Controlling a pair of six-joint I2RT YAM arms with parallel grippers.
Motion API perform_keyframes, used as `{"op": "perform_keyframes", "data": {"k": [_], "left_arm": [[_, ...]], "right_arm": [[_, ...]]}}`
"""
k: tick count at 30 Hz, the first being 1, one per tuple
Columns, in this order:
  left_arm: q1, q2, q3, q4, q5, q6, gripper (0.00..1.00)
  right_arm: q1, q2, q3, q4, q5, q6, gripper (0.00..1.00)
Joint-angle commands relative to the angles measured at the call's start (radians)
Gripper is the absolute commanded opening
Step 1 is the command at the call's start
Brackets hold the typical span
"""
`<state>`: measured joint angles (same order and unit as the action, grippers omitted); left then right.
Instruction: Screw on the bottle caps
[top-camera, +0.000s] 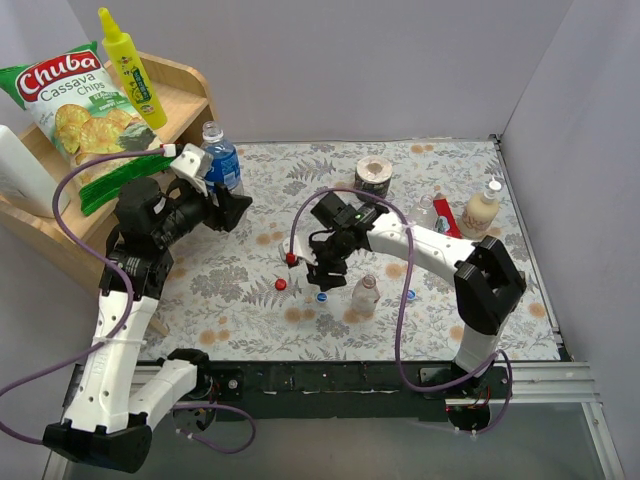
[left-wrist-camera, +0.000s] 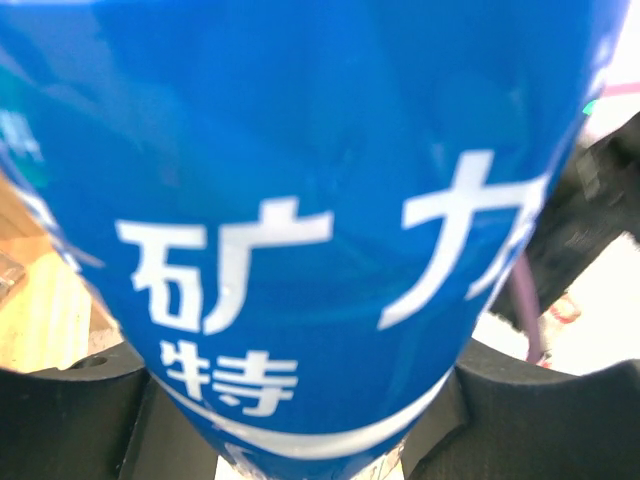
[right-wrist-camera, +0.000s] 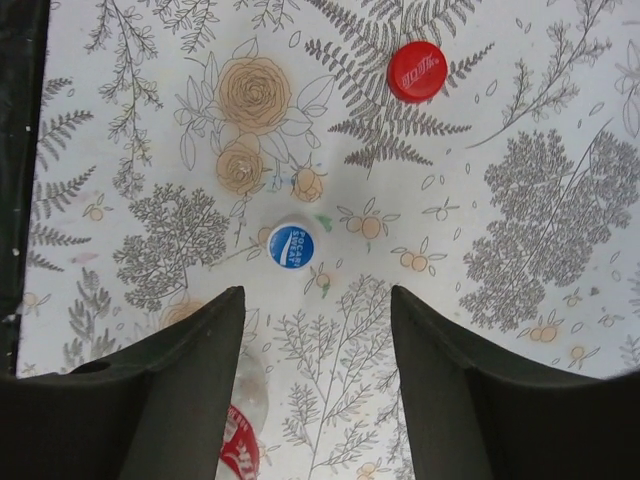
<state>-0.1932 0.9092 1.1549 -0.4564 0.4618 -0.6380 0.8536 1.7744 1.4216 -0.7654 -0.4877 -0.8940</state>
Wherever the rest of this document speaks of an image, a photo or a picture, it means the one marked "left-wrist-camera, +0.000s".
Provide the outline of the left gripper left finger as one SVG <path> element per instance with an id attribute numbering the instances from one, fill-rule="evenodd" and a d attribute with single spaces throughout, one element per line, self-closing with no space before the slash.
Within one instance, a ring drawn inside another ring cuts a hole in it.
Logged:
<path id="1" fill-rule="evenodd" d="M 129 355 L 1 371 L 3 479 L 116 479 L 148 383 Z"/>

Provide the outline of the blue label water bottle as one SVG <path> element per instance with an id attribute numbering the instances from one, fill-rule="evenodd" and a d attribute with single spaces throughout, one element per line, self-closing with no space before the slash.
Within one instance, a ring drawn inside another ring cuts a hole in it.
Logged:
<path id="1" fill-rule="evenodd" d="M 206 441 L 349 479 L 446 382 L 625 1 L 5 1 L 1 169 Z"/>

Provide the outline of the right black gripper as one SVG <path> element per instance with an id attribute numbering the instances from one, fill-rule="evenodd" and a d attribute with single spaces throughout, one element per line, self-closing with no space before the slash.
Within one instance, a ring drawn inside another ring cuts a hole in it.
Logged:
<path id="1" fill-rule="evenodd" d="M 546 310 L 621 233 L 639 239 L 639 116 L 567 151 L 526 247 L 540 309 Z"/>

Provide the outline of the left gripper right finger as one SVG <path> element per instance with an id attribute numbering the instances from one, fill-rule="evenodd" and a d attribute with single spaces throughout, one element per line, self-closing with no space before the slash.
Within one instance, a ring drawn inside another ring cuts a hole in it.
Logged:
<path id="1" fill-rule="evenodd" d="M 636 479 L 639 363 L 572 376 L 471 341 L 401 466 L 407 479 Z"/>

